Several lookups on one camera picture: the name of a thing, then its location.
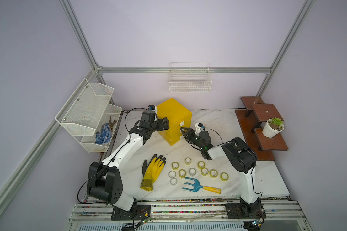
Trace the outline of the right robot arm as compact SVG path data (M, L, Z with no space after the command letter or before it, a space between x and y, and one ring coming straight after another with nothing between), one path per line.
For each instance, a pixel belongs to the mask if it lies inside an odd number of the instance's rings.
M180 128L187 143L194 145L206 160L227 157L230 164L239 173L241 184L241 205L251 213L261 205L261 198L255 191L254 174L257 154L240 137L214 146L209 133L205 130L197 133L192 128Z

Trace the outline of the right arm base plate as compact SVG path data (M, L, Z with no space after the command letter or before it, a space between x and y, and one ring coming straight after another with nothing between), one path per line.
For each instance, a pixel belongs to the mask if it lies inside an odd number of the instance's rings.
M225 204L229 219L259 219L266 218L262 204Z

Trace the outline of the yellow top drawer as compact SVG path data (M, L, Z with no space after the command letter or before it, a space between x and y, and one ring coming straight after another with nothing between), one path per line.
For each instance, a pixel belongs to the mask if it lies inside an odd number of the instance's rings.
M184 118L179 119L177 122L174 123L173 125L173 130L174 131L179 131L180 128L190 128L191 127L191 117L186 116Z

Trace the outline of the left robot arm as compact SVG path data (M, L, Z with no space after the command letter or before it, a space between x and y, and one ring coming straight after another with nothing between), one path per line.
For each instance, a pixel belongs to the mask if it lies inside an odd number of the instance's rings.
M89 167L86 193L129 213L137 210L137 200L123 189L120 171L156 131L169 129L169 119L158 118L156 110L145 110L129 130L127 138L109 157Z

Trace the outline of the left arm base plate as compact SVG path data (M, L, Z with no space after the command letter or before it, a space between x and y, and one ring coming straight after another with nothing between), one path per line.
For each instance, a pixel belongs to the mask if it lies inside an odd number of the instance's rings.
M111 214L112 221L135 220L141 221L148 218L151 214L151 205L137 204L131 210L126 211L118 207L113 207Z

